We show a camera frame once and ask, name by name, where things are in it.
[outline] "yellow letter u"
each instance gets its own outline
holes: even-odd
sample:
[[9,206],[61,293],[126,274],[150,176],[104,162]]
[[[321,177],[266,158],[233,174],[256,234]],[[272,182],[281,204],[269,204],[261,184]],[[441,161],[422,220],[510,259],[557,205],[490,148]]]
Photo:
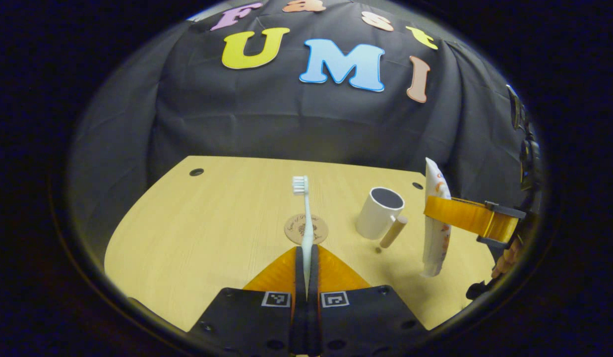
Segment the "yellow letter u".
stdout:
[[245,56],[245,43],[247,39],[254,36],[253,31],[239,32],[229,35],[225,38],[225,49],[223,50],[223,65],[227,68],[243,69],[259,67],[265,63],[269,63],[278,54],[282,35],[289,32],[286,27],[273,27],[272,29],[263,30],[263,35],[266,35],[265,47],[263,50],[253,56]]

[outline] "black fabric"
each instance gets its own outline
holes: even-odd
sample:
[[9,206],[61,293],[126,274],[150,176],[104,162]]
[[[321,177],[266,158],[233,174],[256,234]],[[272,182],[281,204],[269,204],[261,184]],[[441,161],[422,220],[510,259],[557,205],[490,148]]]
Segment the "black fabric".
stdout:
[[[103,262],[123,215],[148,187],[189,155],[325,161],[425,172],[425,157],[444,171],[453,196],[520,203],[522,133],[511,128],[501,75],[475,51],[417,41],[414,22],[374,7],[329,0],[321,13],[284,13],[269,0],[235,25],[209,31],[216,14],[186,21],[144,46],[116,71],[87,109],[70,162],[68,199],[78,233]],[[364,23],[385,16],[393,32]],[[261,51],[270,27],[288,27],[270,63],[234,70],[221,63],[223,39],[254,31],[246,55]],[[302,83],[307,39],[331,39],[347,54],[383,48],[381,93],[345,81]],[[431,67],[427,102],[406,95],[413,65]]]

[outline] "toothbrush handle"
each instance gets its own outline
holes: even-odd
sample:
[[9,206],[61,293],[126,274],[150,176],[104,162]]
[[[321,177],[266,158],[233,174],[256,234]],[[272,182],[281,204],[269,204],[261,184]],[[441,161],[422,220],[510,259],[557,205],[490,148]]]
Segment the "toothbrush handle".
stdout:
[[304,239],[310,239],[313,244],[313,222],[311,221],[311,208],[309,207],[308,194],[305,194],[305,235]]

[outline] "toothbrush bristles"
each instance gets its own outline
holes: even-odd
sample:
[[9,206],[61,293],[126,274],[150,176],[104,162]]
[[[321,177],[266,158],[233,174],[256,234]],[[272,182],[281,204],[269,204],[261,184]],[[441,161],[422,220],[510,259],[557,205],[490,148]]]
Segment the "toothbrush bristles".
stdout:
[[304,176],[293,176],[293,194],[304,194],[306,191]]

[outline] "foam letter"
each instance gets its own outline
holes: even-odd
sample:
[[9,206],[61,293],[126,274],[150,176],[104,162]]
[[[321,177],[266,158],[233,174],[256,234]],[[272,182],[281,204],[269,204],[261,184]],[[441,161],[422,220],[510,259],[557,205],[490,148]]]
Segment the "foam letter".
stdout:
[[245,5],[241,7],[234,7],[233,9],[229,9],[223,13],[223,17],[221,17],[221,19],[218,20],[218,23],[216,23],[216,25],[214,25],[214,27],[212,27],[209,30],[213,31],[213,30],[221,29],[223,27],[234,25],[234,23],[238,22],[236,21],[236,18],[243,18],[247,16],[248,13],[251,12],[251,9],[257,9],[261,6],[263,6],[263,3],[256,2],[254,4],[249,4],[249,5]]
[[295,13],[298,11],[322,11],[326,7],[322,6],[320,0],[294,0],[290,1],[287,6],[282,9],[286,13]]
[[406,94],[412,100],[425,103],[428,99],[425,95],[425,84],[428,78],[429,65],[415,56],[410,56],[410,61],[413,63],[413,83],[406,90]]
[[245,56],[243,53],[247,39],[254,36],[253,31],[238,32],[227,36],[225,38],[225,49],[223,50],[223,65],[227,68],[243,69],[259,67],[269,63],[278,55],[282,35],[287,32],[289,32],[289,29],[286,27],[273,27],[263,30],[263,35],[266,35],[265,47],[259,54],[253,56]]
[[438,47],[436,47],[434,43],[430,42],[430,41],[434,41],[434,39],[428,36],[427,34],[425,34],[424,31],[421,31],[420,29],[415,29],[414,27],[409,27],[409,26],[406,26],[406,29],[411,30],[413,32],[413,36],[420,43],[423,43],[427,47],[430,47],[434,50],[438,50]]
[[353,87],[363,90],[383,91],[379,81],[379,59],[384,50],[372,45],[357,45],[346,56],[330,39],[308,39],[305,45],[311,47],[306,72],[300,74],[300,81],[324,83],[327,76],[322,73],[324,65],[329,68],[335,83],[342,83],[353,68],[355,75],[348,80]]
[[379,16],[376,13],[362,11],[362,20],[368,25],[372,25],[377,27],[378,29],[392,31],[394,30],[392,25],[390,25],[390,20],[385,18],[384,16]]

